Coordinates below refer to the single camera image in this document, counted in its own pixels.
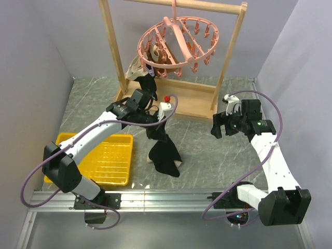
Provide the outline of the black underwear beige waistband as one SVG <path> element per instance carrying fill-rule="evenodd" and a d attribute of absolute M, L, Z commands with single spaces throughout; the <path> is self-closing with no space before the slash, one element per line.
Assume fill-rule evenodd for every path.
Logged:
<path fill-rule="evenodd" d="M 175 144 L 165 131 L 165 124 L 166 122 L 163 122 L 146 128 L 147 137 L 156 141 L 147 155 L 147 162 L 152 162 L 159 173 L 179 177 L 178 167 L 183 161 Z"/>

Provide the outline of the pink round clip hanger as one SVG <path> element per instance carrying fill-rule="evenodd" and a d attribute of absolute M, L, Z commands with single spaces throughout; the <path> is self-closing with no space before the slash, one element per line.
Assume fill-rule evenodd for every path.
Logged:
<path fill-rule="evenodd" d="M 207 19 L 199 17 L 178 17 L 176 14 L 176 1 L 171 1 L 173 18 L 164 17 L 162 22 L 153 25 L 140 38 L 137 45 L 137 56 L 140 59 L 143 70 L 155 75 L 154 67 L 165 68 L 161 77 L 167 77 L 167 68 L 177 68 L 174 72 L 178 77 L 182 76 L 182 68 L 190 66 L 193 73 L 197 72 L 198 62 L 203 61 L 205 65 L 210 62 L 210 57 L 214 55 L 219 42 L 219 30 L 217 26 Z M 211 38 L 210 47 L 203 49 L 198 44 L 195 36 L 200 32 L 200 24 L 205 24 L 204 38 Z M 172 55 L 165 45 L 166 32 L 170 30 L 176 38 L 184 60 L 175 63 Z M 163 55 L 163 61 L 170 58 L 172 64 L 157 64 L 148 60 L 146 52 L 149 44 L 157 45 L 158 51 Z"/>

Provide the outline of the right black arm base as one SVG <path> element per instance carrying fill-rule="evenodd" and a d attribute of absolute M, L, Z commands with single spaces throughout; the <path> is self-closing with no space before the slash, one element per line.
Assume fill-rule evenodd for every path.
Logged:
<path fill-rule="evenodd" d="M 226 209 L 241 209 L 241 210 L 249 210 L 252 207 L 238 199 L 237 194 L 232 190 L 225 193 L 220 200 L 218 200 L 214 205 L 214 210 L 226 210 Z M 230 215 L 231 211 L 226 211 L 226 219 L 227 222 L 231 226 L 238 226 L 241 228 L 242 226 L 248 226 L 255 221 L 258 220 L 258 215 L 255 218 L 250 218 L 249 212 L 239 213 L 235 215 Z"/>

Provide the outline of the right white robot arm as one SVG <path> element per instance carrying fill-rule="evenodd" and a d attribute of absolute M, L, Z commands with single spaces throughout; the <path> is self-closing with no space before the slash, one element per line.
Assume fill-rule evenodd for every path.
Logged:
<path fill-rule="evenodd" d="M 225 197 L 234 207 L 246 203 L 256 209 L 265 226 L 301 224 L 311 194 L 293 177 L 272 121 L 262 118 L 260 100 L 240 100 L 227 94 L 223 101 L 227 104 L 226 110 L 213 115 L 211 134 L 220 139 L 222 126 L 227 136 L 243 133 L 259 157 L 268 184 L 268 191 L 264 192 L 250 182 L 239 181 L 224 194 Z"/>

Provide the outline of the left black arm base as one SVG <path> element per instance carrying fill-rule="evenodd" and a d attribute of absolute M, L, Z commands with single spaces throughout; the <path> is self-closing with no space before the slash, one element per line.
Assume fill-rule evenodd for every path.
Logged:
<path fill-rule="evenodd" d="M 120 193 L 106 193 L 102 190 L 93 200 L 76 195 L 73 209 L 84 211 L 84 221 L 87 227 L 94 230 L 106 230 L 115 227 L 120 222 L 120 213 L 118 212 L 120 203 Z M 96 227 L 95 225 L 104 224 L 108 211 L 116 214 L 116 221 L 108 227 Z"/>

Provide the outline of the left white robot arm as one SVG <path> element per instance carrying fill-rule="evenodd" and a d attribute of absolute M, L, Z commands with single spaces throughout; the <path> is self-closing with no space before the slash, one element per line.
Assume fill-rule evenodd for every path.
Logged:
<path fill-rule="evenodd" d="M 153 114 L 152 97 L 136 89 L 129 98 L 110 104 L 100 117 L 72 138 L 59 145 L 50 142 L 44 148 L 42 172 L 62 192 L 72 192 L 86 199 L 94 209 L 105 204 L 105 191 L 93 180 L 83 176 L 78 168 L 81 161 L 106 138 L 127 126 L 139 126 L 147 130 L 154 140 L 165 138 L 162 106 Z"/>

